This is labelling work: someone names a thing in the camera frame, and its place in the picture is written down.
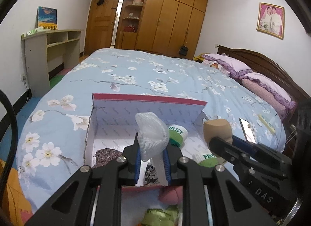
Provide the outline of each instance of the smartphone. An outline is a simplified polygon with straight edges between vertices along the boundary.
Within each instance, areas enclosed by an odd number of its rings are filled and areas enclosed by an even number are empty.
[[[251,129],[251,126],[249,124],[248,121],[242,119],[242,118],[239,118],[240,120],[240,123],[241,123],[241,126],[242,126],[242,130],[243,130],[243,133],[244,133],[244,136],[245,136],[245,139],[247,142],[249,143],[256,143],[255,141],[255,138],[254,138],[254,134],[252,132],[252,129]]]

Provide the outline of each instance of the green and white sock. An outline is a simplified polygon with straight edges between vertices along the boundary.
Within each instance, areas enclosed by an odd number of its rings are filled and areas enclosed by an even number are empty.
[[[188,131],[179,125],[173,124],[169,126],[169,142],[171,145],[181,147],[188,136]]]
[[[217,158],[209,151],[201,151],[192,155],[193,160],[201,166],[214,167],[218,164]]]

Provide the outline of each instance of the green floor mat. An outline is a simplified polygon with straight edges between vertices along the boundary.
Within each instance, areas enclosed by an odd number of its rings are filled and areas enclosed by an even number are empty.
[[[50,87],[53,88],[54,86],[56,86],[56,84],[58,82],[60,82],[63,77],[64,77],[64,75],[56,75],[55,77],[51,78],[50,79]]]

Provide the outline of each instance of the dark wooden headboard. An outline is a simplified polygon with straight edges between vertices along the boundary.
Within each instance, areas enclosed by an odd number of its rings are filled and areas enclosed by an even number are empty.
[[[298,86],[284,69],[265,55],[247,49],[218,46],[218,54],[225,53],[247,64],[254,72],[261,73],[287,91],[296,102],[310,99],[310,96]]]

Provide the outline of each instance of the groom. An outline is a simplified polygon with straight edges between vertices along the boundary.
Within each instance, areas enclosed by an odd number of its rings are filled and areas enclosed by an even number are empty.
[[[282,18],[281,16],[276,12],[276,8],[272,7],[272,32],[274,34],[280,35],[280,27],[282,26]]]

